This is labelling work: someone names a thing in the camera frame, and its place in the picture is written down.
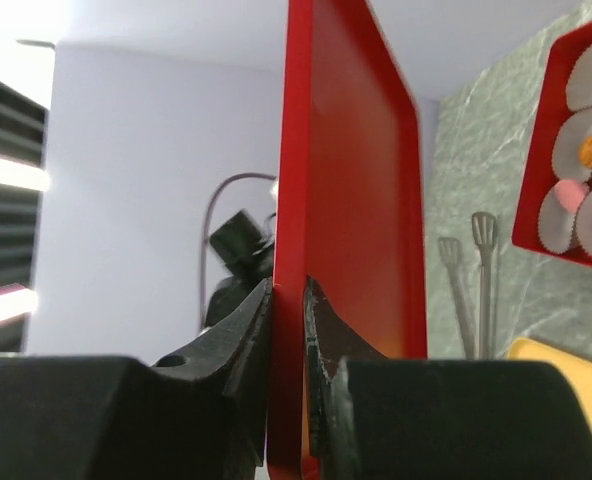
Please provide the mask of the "red box lid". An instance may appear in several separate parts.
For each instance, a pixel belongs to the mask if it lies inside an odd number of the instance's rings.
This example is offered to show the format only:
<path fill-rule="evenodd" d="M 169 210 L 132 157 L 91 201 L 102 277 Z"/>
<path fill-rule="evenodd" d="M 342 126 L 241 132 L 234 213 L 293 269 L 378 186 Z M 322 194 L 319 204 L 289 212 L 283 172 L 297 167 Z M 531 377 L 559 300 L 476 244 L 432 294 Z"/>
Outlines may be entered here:
<path fill-rule="evenodd" d="M 288 5 L 267 457 L 299 479 L 304 291 L 381 353 L 427 354 L 421 141 L 405 81 L 364 1 Z"/>

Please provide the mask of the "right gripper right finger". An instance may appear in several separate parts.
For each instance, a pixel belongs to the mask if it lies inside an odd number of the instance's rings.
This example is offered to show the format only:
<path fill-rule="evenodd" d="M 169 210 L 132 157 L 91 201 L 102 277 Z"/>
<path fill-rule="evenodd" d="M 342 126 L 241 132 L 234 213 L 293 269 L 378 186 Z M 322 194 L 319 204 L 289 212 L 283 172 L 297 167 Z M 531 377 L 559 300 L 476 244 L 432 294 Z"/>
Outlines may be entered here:
<path fill-rule="evenodd" d="M 592 479 L 592 432 L 567 379 L 537 361 L 378 352 L 304 294 L 309 450 L 323 479 Z"/>

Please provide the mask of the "red cookie box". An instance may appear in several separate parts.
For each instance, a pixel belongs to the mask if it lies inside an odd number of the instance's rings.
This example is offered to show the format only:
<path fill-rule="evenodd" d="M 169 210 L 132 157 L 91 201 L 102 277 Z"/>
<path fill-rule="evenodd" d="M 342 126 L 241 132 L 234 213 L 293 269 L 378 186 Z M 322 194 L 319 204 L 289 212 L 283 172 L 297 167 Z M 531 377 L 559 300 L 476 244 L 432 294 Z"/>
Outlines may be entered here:
<path fill-rule="evenodd" d="M 543 199 L 556 183 L 551 167 L 555 138 L 572 115 L 565 99 L 567 79 L 575 61 L 591 43 L 592 21 L 558 37 L 547 57 L 511 235 L 515 246 L 534 253 L 548 253 L 538 239 L 537 220 Z"/>

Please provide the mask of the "pink round cookie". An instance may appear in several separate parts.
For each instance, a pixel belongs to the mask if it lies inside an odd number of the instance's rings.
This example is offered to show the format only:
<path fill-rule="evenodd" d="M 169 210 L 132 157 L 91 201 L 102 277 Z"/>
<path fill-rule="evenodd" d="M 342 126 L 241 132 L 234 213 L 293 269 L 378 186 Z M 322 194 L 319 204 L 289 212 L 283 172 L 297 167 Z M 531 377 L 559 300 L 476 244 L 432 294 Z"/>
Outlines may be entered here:
<path fill-rule="evenodd" d="M 554 186 L 554 195 L 560 206 L 575 214 L 589 192 L 589 186 L 573 179 L 561 179 Z"/>

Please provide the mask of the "yellow tray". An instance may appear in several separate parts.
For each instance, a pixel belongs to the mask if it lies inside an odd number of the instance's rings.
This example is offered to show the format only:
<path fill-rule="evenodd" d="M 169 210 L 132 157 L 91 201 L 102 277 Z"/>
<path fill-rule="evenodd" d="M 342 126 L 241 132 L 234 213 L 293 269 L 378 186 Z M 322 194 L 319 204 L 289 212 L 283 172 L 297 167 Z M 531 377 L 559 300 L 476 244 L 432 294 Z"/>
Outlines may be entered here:
<path fill-rule="evenodd" d="M 592 430 L 592 361 L 527 337 L 515 339 L 506 358 L 540 361 L 556 367 L 574 389 Z"/>

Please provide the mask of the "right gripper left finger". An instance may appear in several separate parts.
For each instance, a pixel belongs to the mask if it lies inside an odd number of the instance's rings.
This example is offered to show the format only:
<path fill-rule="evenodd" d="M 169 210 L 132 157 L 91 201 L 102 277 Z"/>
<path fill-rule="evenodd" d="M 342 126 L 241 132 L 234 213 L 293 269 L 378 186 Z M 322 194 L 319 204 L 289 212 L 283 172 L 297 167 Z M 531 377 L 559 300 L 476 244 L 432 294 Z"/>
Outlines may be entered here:
<path fill-rule="evenodd" d="M 272 283 L 153 365 L 0 354 L 0 479 L 251 479 L 263 464 Z"/>

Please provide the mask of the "round tan cookie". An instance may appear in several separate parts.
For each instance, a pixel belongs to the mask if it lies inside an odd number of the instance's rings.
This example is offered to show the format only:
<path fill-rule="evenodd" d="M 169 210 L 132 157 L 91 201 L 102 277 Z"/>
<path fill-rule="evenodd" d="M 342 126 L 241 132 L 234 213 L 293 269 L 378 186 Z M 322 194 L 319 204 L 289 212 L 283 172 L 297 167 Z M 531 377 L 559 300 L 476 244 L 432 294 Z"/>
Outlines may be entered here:
<path fill-rule="evenodd" d="M 578 149 L 578 161 L 586 169 L 592 169 L 592 134 L 585 137 Z"/>

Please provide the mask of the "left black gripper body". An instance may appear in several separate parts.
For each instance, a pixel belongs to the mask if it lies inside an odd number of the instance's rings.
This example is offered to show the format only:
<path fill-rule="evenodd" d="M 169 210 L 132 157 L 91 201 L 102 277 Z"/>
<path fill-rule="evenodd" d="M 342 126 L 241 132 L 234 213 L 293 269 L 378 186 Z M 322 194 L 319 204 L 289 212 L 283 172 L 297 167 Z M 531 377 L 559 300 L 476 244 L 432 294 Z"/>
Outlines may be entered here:
<path fill-rule="evenodd" d="M 246 210 L 240 210 L 209 236 L 209 244 L 231 274 L 243 283 L 272 276 L 274 242 Z"/>

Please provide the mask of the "metal tongs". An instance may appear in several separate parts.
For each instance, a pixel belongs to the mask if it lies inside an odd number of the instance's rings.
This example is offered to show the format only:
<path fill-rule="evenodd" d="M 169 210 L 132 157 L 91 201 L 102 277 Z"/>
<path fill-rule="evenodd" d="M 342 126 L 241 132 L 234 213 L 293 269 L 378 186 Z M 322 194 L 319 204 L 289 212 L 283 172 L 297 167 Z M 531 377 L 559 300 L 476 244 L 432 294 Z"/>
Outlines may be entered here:
<path fill-rule="evenodd" d="M 462 244 L 455 237 L 439 237 L 437 246 L 445 267 L 454 301 L 457 324 L 465 358 L 468 360 L 492 357 L 492 264 L 498 240 L 498 220 L 489 212 L 471 215 L 472 238 L 480 257 L 479 304 L 476 330 L 471 325 L 472 312 L 465 295 L 461 275 Z"/>

